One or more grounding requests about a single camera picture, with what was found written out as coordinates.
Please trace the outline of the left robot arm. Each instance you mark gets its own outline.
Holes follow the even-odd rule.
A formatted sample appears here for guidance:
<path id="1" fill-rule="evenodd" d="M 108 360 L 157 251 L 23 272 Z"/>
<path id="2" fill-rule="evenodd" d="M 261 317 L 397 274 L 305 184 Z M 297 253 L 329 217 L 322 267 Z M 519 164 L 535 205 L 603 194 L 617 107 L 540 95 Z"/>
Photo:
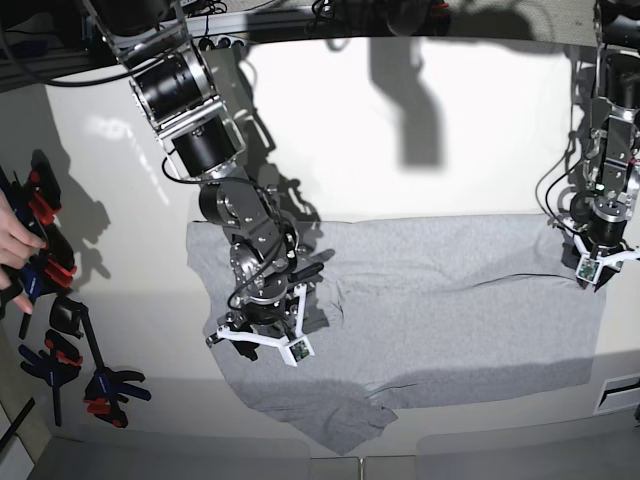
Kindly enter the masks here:
<path id="1" fill-rule="evenodd" d="M 586 150 L 566 171 L 582 182 L 567 213 L 550 203 L 542 210 L 570 241 L 579 286 L 598 291 L 639 258 L 624 238 L 639 198 L 638 2 L 595 2 L 594 31 Z"/>

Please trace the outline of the person's hand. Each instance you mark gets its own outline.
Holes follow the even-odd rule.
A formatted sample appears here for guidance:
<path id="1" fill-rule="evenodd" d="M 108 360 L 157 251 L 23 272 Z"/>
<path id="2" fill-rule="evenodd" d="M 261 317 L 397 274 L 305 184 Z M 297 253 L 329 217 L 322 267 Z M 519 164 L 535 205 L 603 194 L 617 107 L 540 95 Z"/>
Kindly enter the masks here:
<path id="1" fill-rule="evenodd" d="M 27 230 L 1 193 L 1 265 L 20 270 L 27 260 L 47 244 Z"/>

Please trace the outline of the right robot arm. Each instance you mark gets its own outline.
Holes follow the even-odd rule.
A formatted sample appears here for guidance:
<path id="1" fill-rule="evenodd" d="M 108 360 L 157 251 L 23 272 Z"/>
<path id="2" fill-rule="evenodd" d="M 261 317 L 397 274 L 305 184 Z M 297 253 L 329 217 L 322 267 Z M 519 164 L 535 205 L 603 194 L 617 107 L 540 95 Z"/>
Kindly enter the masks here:
<path id="1" fill-rule="evenodd" d="M 165 151 L 171 181 L 200 188 L 199 208 L 230 243 L 235 287 L 207 342 L 231 342 L 256 360 L 260 346 L 296 367 L 315 352 L 303 331 L 309 281 L 324 265 L 305 259 L 277 190 L 237 163 L 247 149 L 177 1 L 87 1 L 103 41 L 130 75 L 137 105 Z"/>

